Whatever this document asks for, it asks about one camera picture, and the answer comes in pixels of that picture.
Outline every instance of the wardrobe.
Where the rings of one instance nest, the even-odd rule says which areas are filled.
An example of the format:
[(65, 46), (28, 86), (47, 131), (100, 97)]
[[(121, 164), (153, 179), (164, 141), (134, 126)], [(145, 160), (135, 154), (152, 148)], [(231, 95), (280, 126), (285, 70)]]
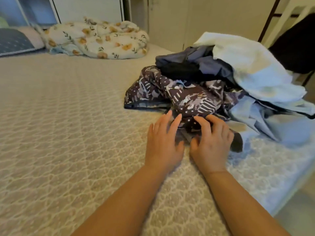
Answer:
[(205, 31), (258, 40), (276, 0), (148, 0), (150, 41), (178, 52)]

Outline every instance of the forearm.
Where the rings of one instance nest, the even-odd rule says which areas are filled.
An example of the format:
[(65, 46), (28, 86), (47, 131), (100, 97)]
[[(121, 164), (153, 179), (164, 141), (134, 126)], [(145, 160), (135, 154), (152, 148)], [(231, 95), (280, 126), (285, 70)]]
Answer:
[(142, 167), (110, 196), (73, 234), (138, 235), (165, 172)]
[(289, 235), (230, 173), (205, 178), (233, 236)]

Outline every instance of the honeycomb pattern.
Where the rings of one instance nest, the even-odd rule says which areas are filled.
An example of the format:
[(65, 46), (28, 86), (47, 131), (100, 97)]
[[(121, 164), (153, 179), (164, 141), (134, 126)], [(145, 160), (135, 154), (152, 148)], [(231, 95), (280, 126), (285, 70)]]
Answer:
[[(143, 165), (147, 128), (161, 113), (125, 110), (124, 93), (168, 53), (151, 45), (142, 59), (0, 59), (0, 235), (69, 236)], [(255, 138), (228, 169), (271, 211), (314, 161), (314, 143), (288, 149)], [(228, 235), (188, 149), (142, 235)]]

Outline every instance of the white floral blanket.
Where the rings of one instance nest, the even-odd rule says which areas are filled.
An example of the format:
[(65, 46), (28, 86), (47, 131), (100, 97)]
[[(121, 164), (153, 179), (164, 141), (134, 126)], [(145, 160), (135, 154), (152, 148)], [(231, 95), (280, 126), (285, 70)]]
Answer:
[(84, 18), (82, 22), (39, 26), (46, 48), (52, 54), (87, 55), (99, 59), (134, 59), (147, 54), (148, 34), (130, 22), (108, 23)]

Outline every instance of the hand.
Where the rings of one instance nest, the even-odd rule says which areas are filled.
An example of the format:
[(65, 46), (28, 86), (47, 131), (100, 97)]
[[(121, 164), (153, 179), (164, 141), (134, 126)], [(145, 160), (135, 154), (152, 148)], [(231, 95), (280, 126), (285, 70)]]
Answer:
[(175, 146), (175, 135), (181, 121), (181, 114), (175, 118), (167, 132), (171, 116), (170, 110), (167, 114), (163, 114), (154, 126), (151, 124), (148, 130), (145, 166), (161, 170), (165, 174), (171, 172), (181, 162), (184, 154), (183, 141)]
[(191, 140), (191, 157), (204, 176), (212, 172), (225, 171), (234, 133), (223, 120), (214, 115), (206, 117), (213, 123), (212, 131), (206, 119), (199, 116), (195, 116), (194, 119), (201, 125), (202, 137), (201, 140), (199, 137)]

